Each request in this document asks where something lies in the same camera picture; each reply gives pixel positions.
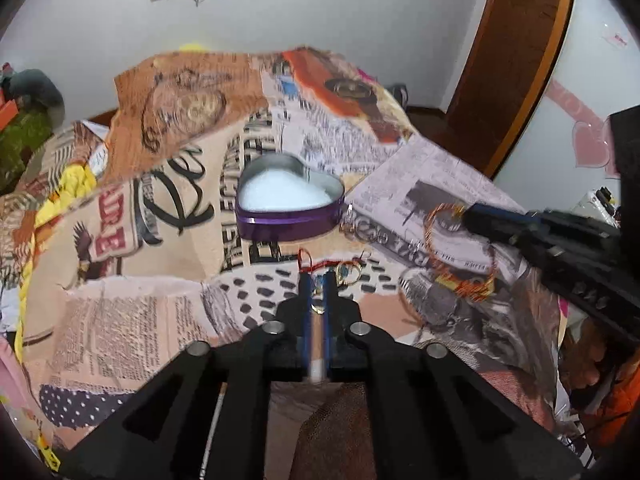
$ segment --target white wall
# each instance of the white wall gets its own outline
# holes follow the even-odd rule
[[[66,122],[116,105],[113,77],[145,57],[200,42],[259,52],[311,44],[344,54],[412,104],[440,106],[476,0],[27,0],[0,60],[40,68]]]
[[[615,33],[627,47],[604,40]],[[603,119],[640,104],[640,48],[609,0],[575,0],[552,76]],[[573,127],[567,113],[543,98],[496,185],[528,209],[568,210],[600,186],[619,198],[620,182],[605,178],[604,168],[575,167]]]
[[[452,68],[449,83],[447,84],[442,96],[442,101],[440,102],[440,110],[443,112],[446,112],[449,108],[451,100],[453,99],[453,94],[455,94],[456,88],[458,87],[460,76],[462,76],[462,72],[465,69],[466,60],[468,59],[469,53],[471,53],[471,48],[474,46],[474,41],[476,40],[478,26],[480,25],[480,20],[482,20],[485,5],[486,0],[476,0],[476,3],[474,4],[473,11],[469,17],[469,24],[466,28],[465,39],[460,44],[460,51],[458,53],[456,63]]]

